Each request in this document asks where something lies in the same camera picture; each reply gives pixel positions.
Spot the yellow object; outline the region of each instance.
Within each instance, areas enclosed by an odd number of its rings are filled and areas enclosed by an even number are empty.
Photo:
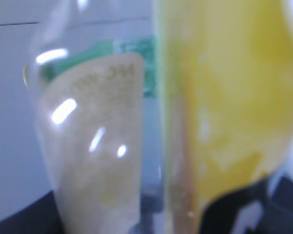
[[[287,0],[161,0],[168,233],[271,173],[293,137]]]

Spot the white label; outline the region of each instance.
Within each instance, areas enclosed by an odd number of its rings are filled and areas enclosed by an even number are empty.
[[[44,157],[69,234],[127,234],[139,220],[144,64],[94,59],[39,102]]]

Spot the white wall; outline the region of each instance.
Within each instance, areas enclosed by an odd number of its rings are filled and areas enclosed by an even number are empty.
[[[50,190],[22,81],[34,27],[0,27],[0,219]]]

